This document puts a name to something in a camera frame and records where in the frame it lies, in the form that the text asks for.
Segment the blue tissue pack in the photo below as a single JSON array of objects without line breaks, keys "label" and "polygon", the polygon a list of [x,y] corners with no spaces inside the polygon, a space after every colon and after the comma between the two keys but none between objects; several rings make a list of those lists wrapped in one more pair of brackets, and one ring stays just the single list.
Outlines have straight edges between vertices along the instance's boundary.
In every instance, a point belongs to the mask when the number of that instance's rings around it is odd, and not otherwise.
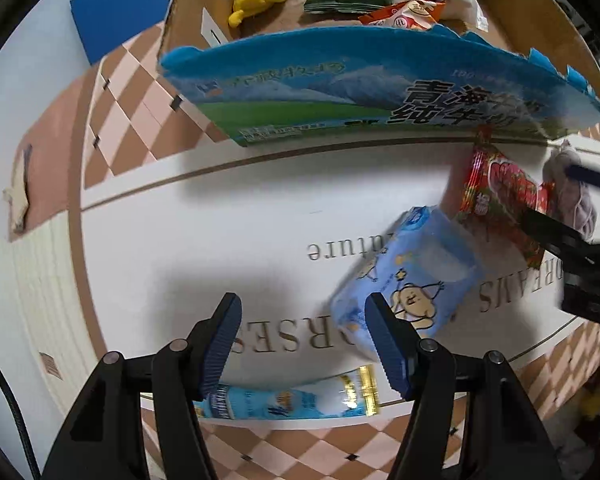
[{"label": "blue tissue pack", "polygon": [[365,301],[378,292],[419,336],[434,336],[483,276],[469,233],[437,206],[413,207],[378,252],[365,257],[329,303],[336,329],[359,352],[377,358]]}]

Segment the cardboard scrap on table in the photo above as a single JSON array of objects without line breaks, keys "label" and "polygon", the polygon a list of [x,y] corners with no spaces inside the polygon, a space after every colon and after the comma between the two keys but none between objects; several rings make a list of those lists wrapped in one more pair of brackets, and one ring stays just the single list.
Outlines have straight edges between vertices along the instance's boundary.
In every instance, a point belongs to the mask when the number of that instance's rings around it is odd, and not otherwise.
[{"label": "cardboard scrap on table", "polygon": [[27,144],[16,158],[12,168],[12,182],[3,191],[4,200],[9,204],[9,232],[20,234],[26,228],[26,217],[30,207],[28,196],[28,169],[32,145]]}]

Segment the blue folded mat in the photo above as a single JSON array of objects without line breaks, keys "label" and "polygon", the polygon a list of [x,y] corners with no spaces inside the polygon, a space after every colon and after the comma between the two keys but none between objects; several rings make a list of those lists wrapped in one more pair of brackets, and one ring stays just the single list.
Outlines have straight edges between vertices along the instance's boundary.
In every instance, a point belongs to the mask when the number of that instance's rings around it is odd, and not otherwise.
[{"label": "blue folded mat", "polygon": [[94,64],[166,16],[169,0],[70,0],[82,47]]}]

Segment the blue gold milk sachet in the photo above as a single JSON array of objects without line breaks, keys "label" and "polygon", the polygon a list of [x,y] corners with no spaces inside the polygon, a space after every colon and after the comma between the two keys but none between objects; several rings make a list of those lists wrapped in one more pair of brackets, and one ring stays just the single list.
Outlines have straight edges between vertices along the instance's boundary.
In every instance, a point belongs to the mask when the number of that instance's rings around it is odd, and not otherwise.
[{"label": "blue gold milk sachet", "polygon": [[300,386],[261,390],[219,384],[196,414],[226,420],[308,420],[375,416],[380,411],[371,365]]}]

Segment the purple knitted cloth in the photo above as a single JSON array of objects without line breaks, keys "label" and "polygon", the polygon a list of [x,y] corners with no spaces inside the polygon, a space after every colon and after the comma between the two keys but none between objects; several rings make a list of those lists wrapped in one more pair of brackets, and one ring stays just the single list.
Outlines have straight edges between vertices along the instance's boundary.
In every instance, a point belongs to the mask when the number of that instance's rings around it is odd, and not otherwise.
[{"label": "purple knitted cloth", "polygon": [[571,165],[580,165],[581,157],[568,141],[554,148],[543,166],[543,180],[553,189],[550,191],[548,214],[578,231],[585,240],[592,240],[597,211],[585,183],[566,175]]}]

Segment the orange panda snack packet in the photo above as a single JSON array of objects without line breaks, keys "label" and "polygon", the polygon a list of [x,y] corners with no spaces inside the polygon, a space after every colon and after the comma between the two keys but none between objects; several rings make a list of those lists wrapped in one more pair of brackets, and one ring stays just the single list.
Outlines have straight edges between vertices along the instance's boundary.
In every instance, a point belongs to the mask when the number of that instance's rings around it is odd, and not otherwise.
[{"label": "orange panda snack packet", "polygon": [[362,25],[428,30],[440,20],[445,0],[405,0],[362,15]]}]

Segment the checkered printed tablecloth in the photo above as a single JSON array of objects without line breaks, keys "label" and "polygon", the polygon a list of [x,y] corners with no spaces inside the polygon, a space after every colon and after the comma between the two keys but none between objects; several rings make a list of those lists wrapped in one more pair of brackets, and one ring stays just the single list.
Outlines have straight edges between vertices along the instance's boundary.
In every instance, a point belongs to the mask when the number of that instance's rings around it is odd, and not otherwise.
[{"label": "checkered printed tablecloth", "polygon": [[[160,28],[70,84],[16,151],[32,148],[27,231],[12,235],[20,309],[62,416],[107,350],[132,358],[184,338],[225,292],[244,313],[224,382],[277,390],[368,362],[332,324],[329,296],[403,211],[449,211],[470,156],[471,135],[397,132],[241,148],[155,78]],[[554,257],[527,270],[506,240],[486,248],[486,277],[439,339],[503,352],[552,417],[600,366],[600,326],[557,309]],[[411,404],[376,374],[373,417],[204,420],[219,477],[387,478]]]}]

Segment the blue cardboard milk box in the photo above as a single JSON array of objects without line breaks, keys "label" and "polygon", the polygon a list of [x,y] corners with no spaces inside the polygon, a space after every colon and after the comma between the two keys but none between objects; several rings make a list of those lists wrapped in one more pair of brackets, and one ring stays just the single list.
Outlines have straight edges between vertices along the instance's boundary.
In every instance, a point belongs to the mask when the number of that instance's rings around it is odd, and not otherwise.
[{"label": "blue cardboard milk box", "polygon": [[231,28],[233,1],[171,0],[159,70],[242,145],[347,127],[558,139],[600,123],[600,70],[554,0],[478,0],[487,30],[367,26],[306,0]]}]

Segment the red snack packet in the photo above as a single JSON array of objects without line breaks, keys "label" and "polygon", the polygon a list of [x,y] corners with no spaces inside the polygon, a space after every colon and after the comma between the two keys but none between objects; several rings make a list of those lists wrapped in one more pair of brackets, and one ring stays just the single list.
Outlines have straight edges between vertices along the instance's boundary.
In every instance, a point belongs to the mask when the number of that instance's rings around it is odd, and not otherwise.
[{"label": "red snack packet", "polygon": [[490,128],[478,129],[456,220],[507,238],[527,266],[537,269],[544,249],[521,229],[519,219],[528,208],[550,214],[555,185],[536,182],[491,142],[491,136]]}]

